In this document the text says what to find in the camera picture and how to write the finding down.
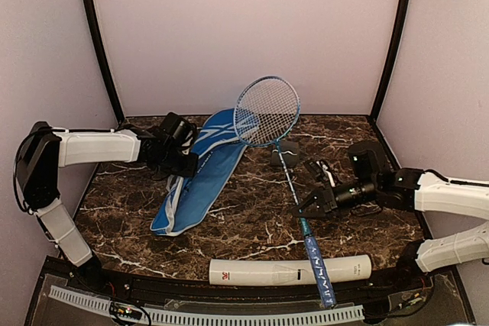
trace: blue racket grip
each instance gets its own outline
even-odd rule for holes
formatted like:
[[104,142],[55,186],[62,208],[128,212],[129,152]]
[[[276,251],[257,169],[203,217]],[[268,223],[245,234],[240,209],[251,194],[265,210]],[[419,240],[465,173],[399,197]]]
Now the blue racket grip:
[[336,304],[335,292],[333,291],[328,272],[326,271],[326,266],[322,260],[318,243],[314,237],[310,236],[304,238],[304,245],[306,246],[307,256],[313,267],[314,277],[316,278],[319,295],[321,296],[321,302],[326,308],[332,307]]

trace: marble table surface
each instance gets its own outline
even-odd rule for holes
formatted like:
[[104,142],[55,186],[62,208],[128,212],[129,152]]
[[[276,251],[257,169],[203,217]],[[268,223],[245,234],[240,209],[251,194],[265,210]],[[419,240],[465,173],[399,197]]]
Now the marble table surface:
[[[187,117],[199,126],[206,117]],[[129,118],[148,128],[163,118]],[[364,116],[302,115],[287,136],[301,161],[327,160],[343,182],[354,179],[347,148],[376,140]],[[292,171],[299,197],[315,187],[302,164]],[[212,258],[305,260],[293,196],[270,149],[248,148],[204,221],[177,237],[158,237],[150,224],[167,194],[166,181],[140,163],[103,163],[76,215],[76,225],[106,269],[175,279],[207,280]],[[384,209],[310,221],[324,257],[368,254],[373,269],[394,266],[401,250],[423,237],[413,213]]]

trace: white cylindrical tube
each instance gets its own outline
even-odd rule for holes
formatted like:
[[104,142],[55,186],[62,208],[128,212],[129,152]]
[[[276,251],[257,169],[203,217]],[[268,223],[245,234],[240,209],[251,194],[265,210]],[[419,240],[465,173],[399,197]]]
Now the white cylindrical tube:
[[[368,279],[368,255],[324,259],[331,282]],[[209,282],[217,286],[297,286],[316,284],[311,263],[297,261],[211,260]]]

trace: racket strings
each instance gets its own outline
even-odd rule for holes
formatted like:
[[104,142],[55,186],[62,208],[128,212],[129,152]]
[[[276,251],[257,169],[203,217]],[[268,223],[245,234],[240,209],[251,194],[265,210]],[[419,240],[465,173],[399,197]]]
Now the racket strings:
[[299,109],[299,98],[289,83],[276,77],[260,80],[238,100],[238,136],[250,145],[271,144],[292,128]]

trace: white wall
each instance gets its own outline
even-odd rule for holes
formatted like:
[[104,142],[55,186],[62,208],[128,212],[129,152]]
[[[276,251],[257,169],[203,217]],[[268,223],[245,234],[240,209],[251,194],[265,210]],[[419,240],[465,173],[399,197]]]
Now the white wall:
[[[0,305],[1,324],[24,323],[44,257],[53,253],[36,220],[14,202],[11,169],[36,121],[65,127],[114,127],[82,0],[0,0]],[[73,212],[93,171],[60,172]]]
[[96,0],[127,115],[213,113],[288,79],[305,113],[368,114],[398,0]]
[[[410,0],[379,125],[402,166],[489,181],[489,0]],[[432,213],[435,236],[478,219]],[[489,324],[489,269],[459,267],[479,324]]]

